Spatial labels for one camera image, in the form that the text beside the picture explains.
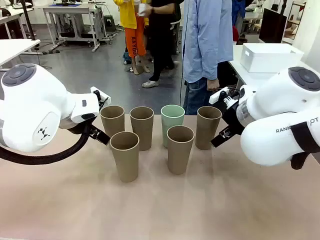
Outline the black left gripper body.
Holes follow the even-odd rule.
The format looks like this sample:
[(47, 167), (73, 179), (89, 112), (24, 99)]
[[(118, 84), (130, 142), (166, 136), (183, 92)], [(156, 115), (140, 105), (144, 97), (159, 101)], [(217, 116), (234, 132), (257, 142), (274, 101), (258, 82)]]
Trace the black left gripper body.
[(97, 128), (93, 125), (95, 119), (96, 117), (87, 119), (81, 123), (76, 124), (74, 127), (69, 128), (68, 131), (73, 134), (95, 134), (97, 132)]

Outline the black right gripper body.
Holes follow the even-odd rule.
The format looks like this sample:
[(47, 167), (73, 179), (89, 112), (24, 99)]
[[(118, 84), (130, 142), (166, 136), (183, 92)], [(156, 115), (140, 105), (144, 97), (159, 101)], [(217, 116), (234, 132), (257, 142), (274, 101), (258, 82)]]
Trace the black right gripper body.
[(242, 132), (244, 127), (237, 117), (240, 92), (235, 90), (234, 93), (229, 95), (230, 90), (231, 88), (225, 87), (219, 94), (219, 102), (223, 104), (222, 118), (233, 132)]

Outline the person's left hand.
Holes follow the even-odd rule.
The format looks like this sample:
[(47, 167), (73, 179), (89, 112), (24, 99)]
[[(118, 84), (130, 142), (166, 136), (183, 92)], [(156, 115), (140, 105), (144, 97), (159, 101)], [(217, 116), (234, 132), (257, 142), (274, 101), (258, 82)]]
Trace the person's left hand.
[(219, 79), (207, 79), (207, 90), (212, 92), (220, 87)]

